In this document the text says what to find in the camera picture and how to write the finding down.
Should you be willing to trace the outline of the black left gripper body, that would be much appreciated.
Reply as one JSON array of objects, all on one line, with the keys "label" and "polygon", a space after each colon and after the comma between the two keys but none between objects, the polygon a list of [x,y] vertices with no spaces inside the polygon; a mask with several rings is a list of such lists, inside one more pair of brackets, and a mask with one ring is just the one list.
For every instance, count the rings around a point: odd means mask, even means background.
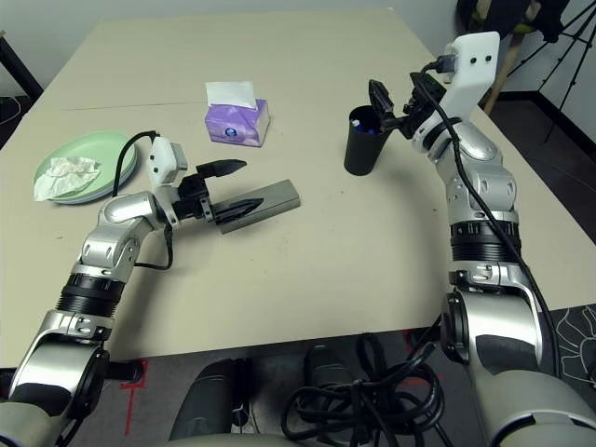
[{"label": "black left gripper body", "polygon": [[207,222],[215,219],[209,189],[199,173],[183,177],[177,192],[179,199],[174,203],[174,212],[180,221],[191,217]]}]

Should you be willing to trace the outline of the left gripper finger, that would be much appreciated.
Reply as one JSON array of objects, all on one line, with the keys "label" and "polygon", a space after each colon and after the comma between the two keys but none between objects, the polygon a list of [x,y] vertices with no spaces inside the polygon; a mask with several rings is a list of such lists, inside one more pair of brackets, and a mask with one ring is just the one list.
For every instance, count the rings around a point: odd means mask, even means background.
[{"label": "left gripper finger", "polygon": [[213,216],[216,223],[229,223],[240,219],[257,209],[264,199],[250,197],[232,202],[219,202],[213,207]]},{"label": "left gripper finger", "polygon": [[222,159],[196,166],[196,175],[200,179],[223,177],[247,166],[247,162],[239,159]]}]

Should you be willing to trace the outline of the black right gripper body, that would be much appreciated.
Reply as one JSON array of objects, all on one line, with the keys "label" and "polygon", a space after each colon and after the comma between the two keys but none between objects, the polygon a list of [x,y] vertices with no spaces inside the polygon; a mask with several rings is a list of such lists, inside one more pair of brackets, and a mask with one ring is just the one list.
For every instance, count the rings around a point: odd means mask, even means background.
[{"label": "black right gripper body", "polygon": [[381,121],[381,130],[384,133],[398,130],[405,139],[411,139],[434,112],[435,108],[428,100],[410,99],[403,106],[404,116],[384,118]]}]

